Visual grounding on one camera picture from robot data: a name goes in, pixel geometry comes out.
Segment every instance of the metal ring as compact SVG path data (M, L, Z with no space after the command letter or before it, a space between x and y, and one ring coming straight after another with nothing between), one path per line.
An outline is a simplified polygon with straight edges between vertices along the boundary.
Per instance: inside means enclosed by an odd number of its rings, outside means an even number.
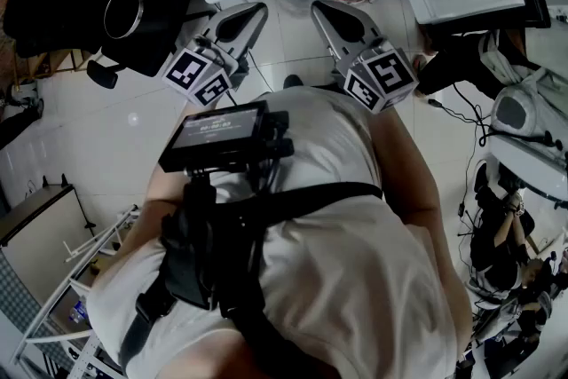
M142 20L142 14L144 13L144 0L138 0L138 12L136 14L136 19L134 19L134 22L132 23L132 25L130 26L128 31L122 36L112 36L108 33L108 30L107 30L107 12L108 12L108 7L110 6L110 4L112 2L113 2L113 0L109 0L108 4L106 4L105 16L104 16L103 22L104 22L106 34L108 36L110 36L111 38L113 38L114 40L119 40L121 38L125 38L125 37L129 36L132 32L134 32L136 30L136 28L138 27L138 24L140 24L140 21Z

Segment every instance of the black harness strap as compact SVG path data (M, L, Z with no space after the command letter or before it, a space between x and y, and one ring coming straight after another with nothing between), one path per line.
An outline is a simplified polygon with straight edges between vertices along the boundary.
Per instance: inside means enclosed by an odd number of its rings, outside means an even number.
M228 217L231 214L238 214L245 218L254 218L254 225L262 226L262 233L264 233L269 226L308 215L343 199L365 195L373 195L382 199L383 192L377 186L370 184L342 182L260 195L245 201L218 204L217 207L222 209ZM262 295L257 277L254 282L244 284L248 288L248 293ZM239 296L236 296L235 301L237 304L234 307L231 304L227 306L225 303L225 310L223 301L221 301L222 312L242 333L266 373L270 373L274 378L317 376L310 357L295 344L286 340L274 328L264 315L262 307L248 306L245 304L247 299L241 301ZM158 278L147 292L138 296L137 315L122 341L119 354L119 362L124 373L126 373L128 362L142 351L154 323L160 317L167 315L175 302L176 299L166 289L161 269Z

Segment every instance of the black display device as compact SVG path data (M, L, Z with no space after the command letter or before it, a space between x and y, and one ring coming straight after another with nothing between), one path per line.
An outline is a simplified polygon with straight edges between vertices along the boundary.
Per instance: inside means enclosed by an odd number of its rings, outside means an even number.
M294 153L288 113L270 113L265 101L189 115L166 146L159 163L164 172L210 173L250 170L265 160Z

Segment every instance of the silver robotic arm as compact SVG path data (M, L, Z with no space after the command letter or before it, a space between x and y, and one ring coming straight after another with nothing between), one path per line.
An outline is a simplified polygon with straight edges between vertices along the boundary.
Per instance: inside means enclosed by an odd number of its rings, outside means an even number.
M247 53L268 19L262 3L217 13L181 51L163 81L193 103L208 106L238 88L249 73ZM402 101L418 84L404 52L396 50L371 18L338 2L317 1L312 19L335 59L332 76L373 113Z

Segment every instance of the wire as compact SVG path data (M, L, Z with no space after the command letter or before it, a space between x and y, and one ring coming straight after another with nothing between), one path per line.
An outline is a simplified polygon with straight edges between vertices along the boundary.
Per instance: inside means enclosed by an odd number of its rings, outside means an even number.
M258 68L258 65L256 64L256 61L255 61L255 58L253 57L252 52L250 50L248 50L248 55L250 56L252 63L255 65L256 71L260 74L260 77L263 78L263 81L266 84L266 87L268 87L270 89L270 92L274 93L274 91L272 90L272 87L270 86L268 81L266 81L266 78L264 77L262 71L260 71L260 68Z
M464 114L462 114L462 113L456 113L454 110L452 110L452 109L450 109L450 108L448 108L448 107L444 107L444 106L441 106L440 108L443 109L444 111L446 111L446 113L447 113L448 115L450 115L451 117L453 117L453 118L455 118L455 119L458 119L458 120L460 120L460 121L462 121L462 122L464 122L464 123L475 123L477 126L480 126L480 123L479 123L477 120L475 120L475 119L469 119L468 117L466 117L466 116L465 116Z
M469 212L468 212L467 210L465 211L465 214L468 216L469 221L471 222L471 225L473 226L473 228L475 228L475 227L476 227L476 224L473 222L473 220L472 220L471 217L469 216Z
M464 223L463 220L461 220L461 219L460 219L460 222L461 222L464 226L466 226L466 227L469 229L468 232L467 232L467 234L469 234L469 233L473 234L473 229L472 229L472 228L470 228L470 227L469 227L466 223ZM463 236L461 237L460 244L458 245L458 254L460 255L460 260L461 260L461 261L465 264L465 266L468 268L469 278L475 280L475 279L473 278L473 275L472 275L472 268L473 268L473 266L470 265L470 264L468 264L467 262L465 262L465 261L463 260L463 257L462 257L462 244L463 244L463 241L465 240L465 238L467 237L467 234L466 234L466 235L463 235Z
M278 173L278 165L280 160L272 160L270 167L268 168L268 172L266 173L266 181L264 183L263 192L268 193L270 192L270 188L276 179L276 174Z
M233 102L235 106L237 106L237 102L234 100L233 95L231 95L230 91L227 91L227 97Z
M452 84L452 86L454 87L454 90L457 92L457 94L468 104L471 106L471 109L473 109L474 114L476 115L477 121L479 123L478 126L481 127L481 130L483 131L483 135L482 137L479 139L479 145L482 147L485 147L485 144L487 143L487 132L485 131L485 124L483 123L483 119L481 118L482 114L480 114L476 107L473 106L473 104L471 103L471 101L469 101L468 99L466 99L463 94L458 90L457 86L454 84Z
M477 127L479 125L477 125L476 123L476 128L473 131L473 152L471 153L471 156L469 157L468 160L468 165L465 168L465 191L463 192L463 197L461 198L461 204L460 204L460 217L463 216L463 211L465 210L465 198L468 195L468 189L469 189L469 184L468 184L468 172L469 172L469 166L471 165L471 160L473 160L473 157L476 154L476 147L477 147Z

